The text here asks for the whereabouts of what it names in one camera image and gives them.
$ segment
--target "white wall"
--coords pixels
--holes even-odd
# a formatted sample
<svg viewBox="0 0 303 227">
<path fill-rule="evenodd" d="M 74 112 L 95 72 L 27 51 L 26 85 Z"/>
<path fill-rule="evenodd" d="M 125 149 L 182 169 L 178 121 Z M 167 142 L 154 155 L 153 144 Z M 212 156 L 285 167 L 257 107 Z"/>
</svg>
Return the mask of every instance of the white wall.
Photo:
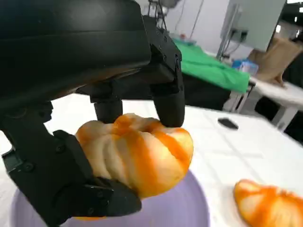
<svg viewBox="0 0 303 227">
<path fill-rule="evenodd" d="M 195 18 L 198 14 L 199 6 L 203 0 L 182 0 L 179 2 L 176 8 L 169 11 L 166 22 L 168 30 L 175 32 L 176 23 L 182 12 L 183 1 L 186 1 L 184 12 L 176 32 L 178 34 L 185 34 L 187 37 L 189 37 L 194 26 Z M 141 5 L 141 7 L 148 4 L 147 0 L 137 0 L 137 2 Z M 229 0 L 204 0 L 192 38 L 197 40 L 197 44 L 207 52 L 218 52 L 221 43 L 220 33 L 225 19 L 228 3 Z M 233 47 L 236 45 L 237 44 L 231 43 L 230 49 L 233 49 Z M 233 57 L 247 57 L 250 51 L 251 48 L 241 46 L 238 51 L 234 53 Z"/>
</svg>

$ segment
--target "toy croissant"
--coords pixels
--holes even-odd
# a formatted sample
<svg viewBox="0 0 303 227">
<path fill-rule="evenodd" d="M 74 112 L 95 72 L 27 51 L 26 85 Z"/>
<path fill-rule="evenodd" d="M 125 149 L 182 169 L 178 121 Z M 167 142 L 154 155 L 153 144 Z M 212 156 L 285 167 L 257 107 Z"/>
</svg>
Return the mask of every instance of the toy croissant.
<svg viewBox="0 0 303 227">
<path fill-rule="evenodd" d="M 234 197 L 252 227 L 303 227 L 303 200 L 294 193 L 242 180 L 235 185 Z"/>
<path fill-rule="evenodd" d="M 186 175 L 193 141 L 181 128 L 153 118 L 120 116 L 113 124 L 90 121 L 76 137 L 96 177 L 118 180 L 141 199 L 164 193 Z"/>
</svg>

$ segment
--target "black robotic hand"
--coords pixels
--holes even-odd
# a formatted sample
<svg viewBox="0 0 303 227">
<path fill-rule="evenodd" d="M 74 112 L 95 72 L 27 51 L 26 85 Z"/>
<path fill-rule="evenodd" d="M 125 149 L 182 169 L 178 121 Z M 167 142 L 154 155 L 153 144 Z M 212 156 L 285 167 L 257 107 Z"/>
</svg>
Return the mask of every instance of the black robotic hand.
<svg viewBox="0 0 303 227">
<path fill-rule="evenodd" d="M 123 113 L 115 80 L 150 85 L 161 122 L 184 120 L 181 53 L 133 0 L 4 0 L 0 3 L 0 129 L 13 148 L 8 174 L 46 224 L 141 209 L 119 182 L 95 178 L 73 135 L 44 123 L 55 98 L 90 86 L 103 122 Z"/>
</svg>

